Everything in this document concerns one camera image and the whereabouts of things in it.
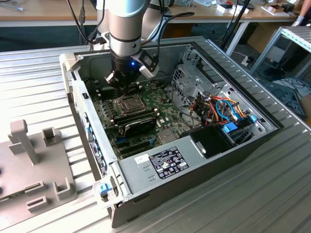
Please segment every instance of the person's hand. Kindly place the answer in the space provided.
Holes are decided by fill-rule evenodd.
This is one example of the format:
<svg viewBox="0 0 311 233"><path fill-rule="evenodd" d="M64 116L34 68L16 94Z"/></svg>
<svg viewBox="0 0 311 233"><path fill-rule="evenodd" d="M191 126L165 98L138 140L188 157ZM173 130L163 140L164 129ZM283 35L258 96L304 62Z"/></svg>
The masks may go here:
<svg viewBox="0 0 311 233"><path fill-rule="evenodd" d="M296 19L296 21L292 24L292 27L297 27L301 24L301 22L303 21L304 17L303 16L298 16L298 18Z"/></svg>

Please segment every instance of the power supply label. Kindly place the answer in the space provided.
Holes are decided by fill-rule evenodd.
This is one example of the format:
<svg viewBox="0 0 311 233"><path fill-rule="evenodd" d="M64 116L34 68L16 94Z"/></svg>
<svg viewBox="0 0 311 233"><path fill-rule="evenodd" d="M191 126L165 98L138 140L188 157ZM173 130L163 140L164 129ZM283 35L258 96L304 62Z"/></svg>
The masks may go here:
<svg viewBox="0 0 311 233"><path fill-rule="evenodd" d="M161 179L168 178L189 167L177 147L149 156L149 159Z"/></svg>

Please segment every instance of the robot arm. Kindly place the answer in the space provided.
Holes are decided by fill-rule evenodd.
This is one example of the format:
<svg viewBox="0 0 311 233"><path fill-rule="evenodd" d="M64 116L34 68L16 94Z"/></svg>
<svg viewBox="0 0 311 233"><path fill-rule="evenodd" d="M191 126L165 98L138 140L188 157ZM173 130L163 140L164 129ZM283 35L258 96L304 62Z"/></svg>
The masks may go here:
<svg viewBox="0 0 311 233"><path fill-rule="evenodd" d="M152 78L158 71L158 60L140 48L141 28L148 0L109 0L108 27L112 72L107 83L125 94L140 73Z"/></svg>

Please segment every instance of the blue wire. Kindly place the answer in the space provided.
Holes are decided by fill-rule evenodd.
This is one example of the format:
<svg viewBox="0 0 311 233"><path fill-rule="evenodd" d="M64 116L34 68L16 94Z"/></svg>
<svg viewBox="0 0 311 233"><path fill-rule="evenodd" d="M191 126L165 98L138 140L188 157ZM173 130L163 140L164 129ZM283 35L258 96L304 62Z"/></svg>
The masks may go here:
<svg viewBox="0 0 311 233"><path fill-rule="evenodd" d="M152 146L152 145L154 144L155 139L156 139L156 136L155 136L154 138L151 138L151 139L149 140L150 146Z"/></svg>
<svg viewBox="0 0 311 233"><path fill-rule="evenodd" d="M234 111L234 109L233 109L231 103L230 103L229 101L226 101L226 100L219 100L219 101L217 101L217 103L216 103L216 110L217 110L218 115L220 115L221 117L227 119L227 121L230 122L229 118L227 118L226 116L222 115L222 114L219 112L218 104L219 104L220 101L226 102L226 103L230 106L230 108L231 108L233 114L236 116L236 118L237 118L237 119L240 118L240 117L237 116L237 114L236 114L236 112Z"/></svg>

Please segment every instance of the open computer chassis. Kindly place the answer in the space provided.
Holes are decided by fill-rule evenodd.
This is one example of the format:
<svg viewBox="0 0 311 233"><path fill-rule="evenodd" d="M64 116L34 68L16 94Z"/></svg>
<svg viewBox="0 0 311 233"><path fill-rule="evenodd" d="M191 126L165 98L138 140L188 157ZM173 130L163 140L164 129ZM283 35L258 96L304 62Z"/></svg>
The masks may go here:
<svg viewBox="0 0 311 233"><path fill-rule="evenodd" d="M283 128L194 42L161 46L161 72L140 77L128 96L105 83L109 51L74 55L73 101L101 177L93 186L98 205L113 228L240 163ZM221 123L200 104L215 97Z"/></svg>

